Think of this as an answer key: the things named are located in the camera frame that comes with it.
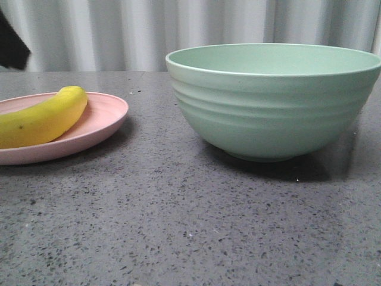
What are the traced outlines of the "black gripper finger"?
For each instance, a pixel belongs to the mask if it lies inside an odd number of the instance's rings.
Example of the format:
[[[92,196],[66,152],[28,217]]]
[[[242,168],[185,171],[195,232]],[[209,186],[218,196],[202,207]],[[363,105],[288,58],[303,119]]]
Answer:
[[[31,51],[1,11],[1,66],[25,70]]]

